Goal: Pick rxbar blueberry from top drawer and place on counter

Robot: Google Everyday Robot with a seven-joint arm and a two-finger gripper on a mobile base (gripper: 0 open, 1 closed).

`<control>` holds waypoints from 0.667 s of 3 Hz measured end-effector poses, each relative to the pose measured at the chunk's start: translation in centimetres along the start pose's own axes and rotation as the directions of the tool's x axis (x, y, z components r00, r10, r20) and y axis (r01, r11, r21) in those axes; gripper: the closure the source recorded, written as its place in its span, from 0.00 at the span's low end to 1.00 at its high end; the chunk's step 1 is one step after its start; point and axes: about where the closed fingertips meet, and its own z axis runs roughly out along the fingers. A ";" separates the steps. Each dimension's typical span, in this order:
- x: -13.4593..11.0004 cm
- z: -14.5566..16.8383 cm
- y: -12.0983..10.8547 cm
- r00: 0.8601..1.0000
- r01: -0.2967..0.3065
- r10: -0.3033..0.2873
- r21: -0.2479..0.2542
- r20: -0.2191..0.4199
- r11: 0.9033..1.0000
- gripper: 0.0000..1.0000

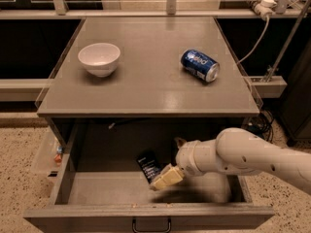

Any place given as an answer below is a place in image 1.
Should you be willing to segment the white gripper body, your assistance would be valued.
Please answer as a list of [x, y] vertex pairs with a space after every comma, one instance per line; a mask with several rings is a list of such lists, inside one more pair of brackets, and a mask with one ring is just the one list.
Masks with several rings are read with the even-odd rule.
[[202, 176], [203, 172], [198, 168], [195, 154], [204, 149], [205, 146], [200, 141], [186, 142], [178, 149], [176, 154], [176, 164], [186, 177]]

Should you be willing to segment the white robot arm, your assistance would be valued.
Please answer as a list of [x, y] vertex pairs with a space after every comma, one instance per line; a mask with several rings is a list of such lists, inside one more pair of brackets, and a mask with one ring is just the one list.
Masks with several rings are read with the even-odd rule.
[[152, 180], [152, 190], [162, 190], [187, 177], [207, 173], [252, 176], [268, 173], [311, 194], [311, 154], [278, 147], [241, 128], [228, 128], [208, 141], [176, 140], [178, 152]]

